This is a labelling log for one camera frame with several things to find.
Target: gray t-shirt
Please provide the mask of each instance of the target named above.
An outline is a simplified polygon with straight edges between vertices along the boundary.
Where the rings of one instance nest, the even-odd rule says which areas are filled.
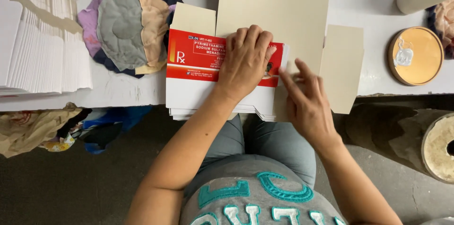
[[[183,203],[180,225],[345,225],[292,171],[245,160],[209,171]]]

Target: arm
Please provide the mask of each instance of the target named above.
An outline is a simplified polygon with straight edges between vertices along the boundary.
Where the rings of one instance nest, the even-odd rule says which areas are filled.
[[[137,190],[126,224],[177,225],[183,189],[196,175],[216,135],[235,106],[263,77],[275,48],[270,32],[241,28],[227,38],[219,80],[194,115],[159,153]]]
[[[402,225],[378,189],[361,170],[334,128],[323,79],[313,74],[301,60],[295,61],[300,73],[297,82],[280,71],[288,91],[287,114],[296,130],[318,153],[330,181],[334,197],[350,224]]]

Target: woman's right hand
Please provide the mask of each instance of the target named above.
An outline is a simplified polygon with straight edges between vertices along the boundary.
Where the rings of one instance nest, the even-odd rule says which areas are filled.
[[[323,79],[310,71],[300,59],[295,60],[300,70],[296,74],[304,91],[284,69],[279,69],[282,82],[287,88],[287,116],[295,129],[318,152],[335,148],[342,143],[341,136],[334,128],[330,104],[323,88]]]

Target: red label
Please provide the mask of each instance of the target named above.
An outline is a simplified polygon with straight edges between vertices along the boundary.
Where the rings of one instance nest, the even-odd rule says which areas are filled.
[[[276,52],[271,57],[259,86],[277,87],[284,44],[270,43]],[[218,81],[226,55],[226,39],[170,30],[167,54],[167,78]]]

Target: person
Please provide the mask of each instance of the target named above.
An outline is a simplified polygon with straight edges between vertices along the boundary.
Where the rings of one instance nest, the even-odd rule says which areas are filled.
[[[323,79],[300,59],[295,77],[279,71],[291,123],[256,119],[244,139],[239,117],[227,121],[262,79],[272,40],[256,25],[227,37],[218,82],[152,163],[126,224],[402,225],[334,129]],[[345,221],[313,190],[315,152]]]

